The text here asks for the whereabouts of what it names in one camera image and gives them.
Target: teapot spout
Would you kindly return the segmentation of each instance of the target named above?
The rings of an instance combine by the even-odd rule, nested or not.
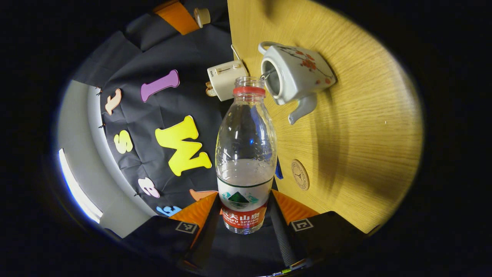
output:
[[[298,99],[297,108],[289,114],[289,123],[294,125],[299,118],[307,115],[308,113],[314,111],[316,105],[318,104],[318,98],[315,93],[309,96]]]

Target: teapot handle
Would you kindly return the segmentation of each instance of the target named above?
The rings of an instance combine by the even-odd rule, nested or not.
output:
[[[266,46],[274,46],[274,45],[283,46],[280,43],[276,43],[276,42],[272,42],[272,41],[264,41],[264,42],[260,42],[260,44],[258,45],[258,51],[260,51],[260,53],[262,55],[264,55],[267,52],[267,50],[265,49],[265,47]]]

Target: yellow letter w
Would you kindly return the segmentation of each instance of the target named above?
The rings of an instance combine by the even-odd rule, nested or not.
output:
[[[198,157],[193,155],[202,148],[199,142],[183,141],[183,139],[198,138],[195,122],[191,115],[187,115],[184,120],[172,127],[164,130],[156,129],[155,138],[162,147],[176,149],[176,153],[169,160],[169,167],[176,176],[181,176],[181,172],[197,167],[211,168],[212,163],[205,152],[200,152]]]

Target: fluorescent light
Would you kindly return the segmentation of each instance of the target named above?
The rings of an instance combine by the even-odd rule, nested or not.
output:
[[[75,180],[75,177],[73,176],[73,173],[68,166],[65,151],[63,150],[63,148],[58,151],[58,155],[60,156],[61,170],[63,171],[66,184],[68,185],[73,198],[90,219],[99,223],[99,220],[102,217],[102,211],[96,207],[96,205],[89,199],[89,197],[87,197],[87,195],[84,193],[82,188]]]

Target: plastic water bottle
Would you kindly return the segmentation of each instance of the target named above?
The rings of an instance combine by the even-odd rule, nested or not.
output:
[[[234,102],[220,126],[215,169],[227,229],[251,234],[263,225],[277,165],[277,137],[267,112],[264,80],[236,79]]]

